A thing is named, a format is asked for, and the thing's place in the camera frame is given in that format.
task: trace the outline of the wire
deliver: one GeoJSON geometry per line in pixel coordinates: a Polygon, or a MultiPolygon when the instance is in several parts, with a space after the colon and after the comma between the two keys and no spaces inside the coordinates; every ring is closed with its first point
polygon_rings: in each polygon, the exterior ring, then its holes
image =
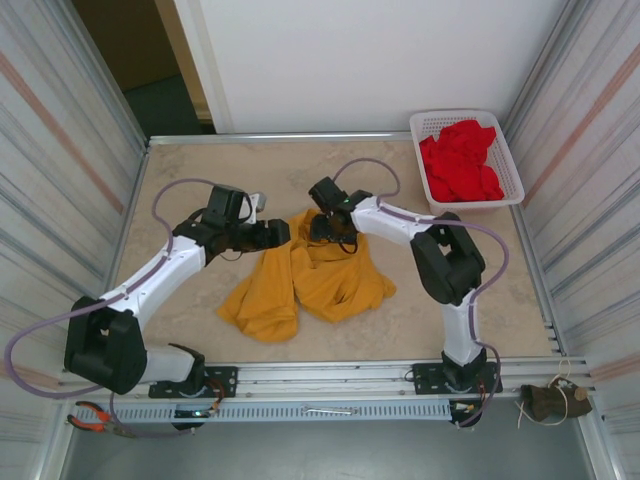
{"type": "Polygon", "coordinates": [[[191,220],[192,222],[195,222],[198,219],[198,217],[204,213],[205,210],[206,208],[199,208],[198,210],[193,212],[191,215],[189,215],[189,220],[191,220]]]}
{"type": "Polygon", "coordinates": [[[457,226],[457,227],[464,227],[464,228],[471,228],[473,230],[478,230],[492,237],[496,242],[498,242],[498,244],[502,248],[502,254],[503,254],[502,266],[498,269],[495,275],[489,279],[489,281],[482,284],[477,290],[475,290],[471,294],[471,297],[469,299],[469,315],[468,316],[469,316],[469,332],[471,334],[471,338],[476,345],[482,348],[488,349],[493,353],[494,357],[496,358],[496,379],[493,386],[491,387],[489,396],[487,397],[486,401],[482,404],[482,406],[478,409],[478,411],[474,413],[471,417],[464,420],[463,422],[460,422],[459,424],[457,424],[458,427],[464,427],[470,424],[471,422],[473,422],[480,415],[482,415],[486,407],[491,403],[491,400],[493,399],[494,395],[496,394],[496,391],[498,390],[498,385],[500,384],[500,373],[501,373],[501,367],[502,367],[500,354],[498,353],[498,350],[493,345],[490,345],[486,342],[482,342],[478,338],[476,333],[476,327],[475,327],[475,306],[476,306],[476,299],[478,298],[478,296],[482,294],[484,291],[486,291],[487,288],[489,288],[491,285],[493,285],[506,271],[507,266],[509,265],[509,247],[507,246],[505,241],[500,237],[500,235],[498,235],[496,232],[494,232],[493,230],[487,227],[483,227],[482,225],[477,225],[475,223],[462,222],[458,220],[436,220],[436,219],[416,218],[415,216],[405,215],[385,207],[385,205],[382,204],[382,198],[391,198],[396,196],[400,192],[401,183],[400,183],[400,178],[398,177],[398,174],[395,172],[395,170],[393,170],[391,166],[387,165],[382,160],[378,160],[375,158],[364,158],[364,157],[351,160],[345,163],[342,166],[342,168],[340,168],[336,172],[336,174],[333,176],[333,180],[335,181],[340,176],[340,174],[342,174],[342,172],[346,170],[348,167],[359,162],[371,162],[371,163],[375,163],[383,166],[389,172],[391,172],[391,174],[393,175],[393,178],[396,181],[396,189],[393,192],[383,193],[378,195],[377,205],[378,205],[378,209],[381,212],[391,215],[393,217],[399,218],[401,220],[417,222],[422,225],[457,226]]]}
{"type": "Polygon", "coordinates": [[[238,255],[236,258],[227,258],[224,255],[220,254],[220,257],[223,260],[226,260],[227,262],[237,262],[238,260],[240,260],[240,258],[242,257],[242,255],[244,255],[244,252],[240,252],[240,255],[238,255]]]}
{"type": "Polygon", "coordinates": [[[244,223],[247,220],[249,220],[251,218],[251,213],[253,212],[253,203],[251,203],[251,196],[247,192],[245,192],[244,193],[244,198],[246,198],[247,203],[249,204],[249,215],[247,215],[244,218],[239,218],[238,219],[239,223],[244,223]]]}
{"type": "Polygon", "coordinates": [[[353,160],[349,160],[347,163],[345,163],[342,167],[338,169],[338,171],[333,176],[332,180],[335,182],[336,180],[338,180],[338,177],[342,175],[342,172],[344,172],[347,168],[349,168],[350,166],[356,163],[363,163],[363,162],[375,163],[376,165],[380,165],[381,167],[386,168],[387,171],[391,173],[391,175],[393,176],[393,179],[396,181],[396,189],[393,192],[381,193],[378,195],[378,198],[391,198],[391,197],[395,197],[397,194],[400,193],[400,185],[401,185],[400,177],[398,177],[398,174],[390,165],[386,164],[382,160],[378,160],[377,158],[360,157],[360,158],[355,158],[353,160]]]}
{"type": "Polygon", "coordinates": [[[539,422],[539,421],[535,420],[534,418],[531,418],[529,416],[529,414],[524,411],[524,402],[522,402],[520,404],[518,404],[518,402],[513,402],[520,409],[520,415],[518,415],[518,430],[520,430],[520,423],[522,422],[522,416],[523,415],[525,417],[527,417],[527,419],[529,419],[533,423],[537,423],[538,425],[542,425],[543,427],[557,427],[558,425],[560,425],[562,422],[564,422],[567,419],[567,415],[569,414],[569,400],[567,399],[567,395],[564,393],[564,391],[559,386],[555,385],[555,387],[562,394],[562,398],[564,398],[564,417],[562,417],[562,420],[559,420],[559,421],[553,422],[553,423],[542,423],[542,422],[539,422]]]}
{"type": "Polygon", "coordinates": [[[219,392],[218,399],[215,402],[213,402],[213,405],[211,405],[212,411],[216,412],[220,407],[220,403],[222,402],[222,400],[224,400],[224,397],[225,397],[224,386],[222,385],[222,382],[216,380],[215,378],[210,378],[207,383],[209,384],[209,386],[211,387],[211,390],[213,390],[214,393],[216,391],[216,386],[218,388],[218,392],[219,392]]]}
{"type": "Polygon", "coordinates": [[[15,365],[13,364],[13,359],[12,359],[12,353],[13,353],[13,349],[15,348],[16,344],[24,337],[26,337],[27,335],[35,332],[36,330],[40,329],[40,328],[44,328],[44,327],[48,327],[49,325],[53,325],[55,323],[59,323],[62,322],[64,320],[69,320],[71,318],[74,317],[79,317],[81,315],[87,315],[88,313],[91,312],[95,312],[96,310],[100,310],[101,308],[105,308],[108,307],[109,305],[114,304],[115,302],[122,300],[123,298],[125,298],[127,295],[129,295],[130,293],[132,293],[133,291],[135,291],[137,288],[139,288],[142,284],[144,284],[147,280],[149,280],[151,277],[153,277],[158,270],[160,270],[160,268],[162,268],[162,266],[164,265],[164,263],[167,261],[167,258],[169,257],[171,250],[173,249],[173,233],[171,231],[171,226],[169,225],[169,223],[162,218],[160,215],[158,215],[157,209],[158,209],[158,202],[160,201],[160,199],[162,198],[162,196],[167,192],[167,190],[175,187],[176,185],[180,185],[182,183],[203,183],[205,185],[210,185],[212,187],[215,187],[216,184],[213,183],[210,180],[206,180],[204,178],[182,178],[180,180],[174,180],[171,183],[168,183],[167,185],[165,185],[164,187],[162,187],[160,189],[160,191],[156,194],[155,198],[153,199],[153,203],[151,205],[151,215],[153,216],[153,218],[159,222],[165,229],[166,233],[167,233],[167,247],[165,249],[166,254],[163,255],[160,260],[158,260],[158,262],[145,274],[143,275],[140,279],[138,279],[136,282],[134,282],[131,286],[129,286],[124,292],[122,293],[118,293],[116,295],[114,295],[111,298],[107,298],[102,300],[101,302],[98,302],[94,305],[88,306],[88,307],[84,307],[84,308],[79,308],[77,310],[72,310],[70,312],[67,313],[63,313],[61,315],[57,315],[55,317],[51,317],[48,318],[46,320],[41,320],[39,322],[34,323],[33,325],[30,325],[29,327],[20,330],[18,333],[16,333],[10,340],[9,342],[7,342],[7,345],[4,348],[4,365],[5,365],[5,369],[7,371],[7,374],[9,375],[9,377],[11,378],[11,380],[13,380],[16,385],[18,385],[20,388],[22,388],[23,390],[39,396],[39,397],[45,397],[45,398],[53,398],[53,399],[65,399],[65,398],[69,398],[69,397],[75,397],[78,395],[84,395],[85,393],[90,393],[90,392],[95,392],[96,390],[101,389],[102,387],[100,385],[94,385],[91,387],[87,387],[87,388],[82,388],[80,390],[74,390],[74,391],[70,391],[70,392],[48,392],[46,390],[40,390],[39,388],[36,388],[30,384],[28,384],[17,372],[15,365]]]}
{"type": "Polygon", "coordinates": [[[340,250],[342,250],[347,255],[354,255],[354,254],[356,254],[358,252],[358,239],[356,239],[356,241],[355,241],[355,243],[353,245],[354,245],[353,250],[349,251],[344,247],[344,243],[338,242],[338,246],[340,247],[340,250]]]}
{"type": "Polygon", "coordinates": [[[478,390],[480,391],[480,403],[484,403],[487,398],[487,388],[484,386],[484,380],[478,382],[478,390]]]}
{"type": "Polygon", "coordinates": [[[555,377],[553,377],[553,380],[551,380],[551,383],[553,383],[556,378],[560,378],[560,377],[564,377],[565,379],[569,380],[570,376],[571,376],[571,360],[569,360],[568,358],[562,358],[558,363],[558,374],[555,377]],[[562,364],[565,361],[567,362],[567,365],[569,365],[569,371],[567,372],[566,375],[562,375],[562,372],[560,371],[560,369],[562,368],[562,364]]]}

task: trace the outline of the white wall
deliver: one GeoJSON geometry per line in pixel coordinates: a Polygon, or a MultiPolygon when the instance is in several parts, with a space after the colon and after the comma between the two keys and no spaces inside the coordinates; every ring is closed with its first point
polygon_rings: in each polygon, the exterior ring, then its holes
{"type": "Polygon", "coordinates": [[[221,133],[504,118],[564,0],[176,0],[221,133]]]}

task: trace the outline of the beige table surface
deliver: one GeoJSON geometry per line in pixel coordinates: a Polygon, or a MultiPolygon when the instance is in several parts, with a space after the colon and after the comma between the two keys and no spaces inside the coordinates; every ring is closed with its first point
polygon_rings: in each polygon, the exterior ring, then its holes
{"type": "MultiPolygon", "coordinates": [[[[428,213],[428,204],[411,142],[265,143],[244,145],[162,145],[151,150],[118,276],[125,280],[165,242],[150,215],[156,192],[172,180],[203,177],[247,192],[262,191],[262,218],[287,219],[310,208],[307,192],[348,160],[375,157],[396,169],[402,191],[391,203],[428,213]]],[[[347,192],[374,194],[393,189],[381,167],[359,164],[340,178],[347,192]]],[[[160,202],[159,211],[177,225],[207,203],[210,188],[180,185],[160,202]]],[[[508,243],[511,263],[500,281],[480,297],[481,336],[504,356],[551,354],[531,279],[511,213],[507,208],[464,220],[496,230],[508,243]]],[[[483,278],[496,271],[502,252],[495,241],[471,232],[487,263],[483,278]]],[[[281,344],[264,344],[244,336],[216,315],[234,286],[252,271],[260,253],[237,262],[216,258],[185,282],[154,315],[144,331],[150,344],[179,343],[203,353],[210,362],[347,361],[438,358],[444,342],[440,306],[423,290],[410,250],[369,237],[374,263],[398,287],[396,295],[369,311],[336,325],[300,310],[298,335],[281,344]]]]}

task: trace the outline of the yellow cloth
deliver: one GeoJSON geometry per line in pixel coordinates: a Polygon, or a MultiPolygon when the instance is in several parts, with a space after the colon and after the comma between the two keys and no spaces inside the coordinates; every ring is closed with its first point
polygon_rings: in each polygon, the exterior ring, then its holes
{"type": "Polygon", "coordinates": [[[317,213],[308,210],[289,220],[291,241],[262,255],[218,315],[256,340],[283,342],[298,332],[294,290],[304,308],[331,323],[378,308],[396,293],[391,280],[371,262],[364,235],[358,234],[358,251],[353,255],[337,244],[309,240],[311,219],[317,213]]]}

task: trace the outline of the red cloth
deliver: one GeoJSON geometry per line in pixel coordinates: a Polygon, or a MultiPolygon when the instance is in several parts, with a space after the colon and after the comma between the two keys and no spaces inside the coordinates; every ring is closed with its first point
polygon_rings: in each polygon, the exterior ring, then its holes
{"type": "Polygon", "coordinates": [[[503,199],[496,172],[484,164],[495,138],[493,127],[482,128],[476,120],[463,120],[443,128],[438,141],[429,137],[420,142],[433,198],[438,202],[503,199]]]}

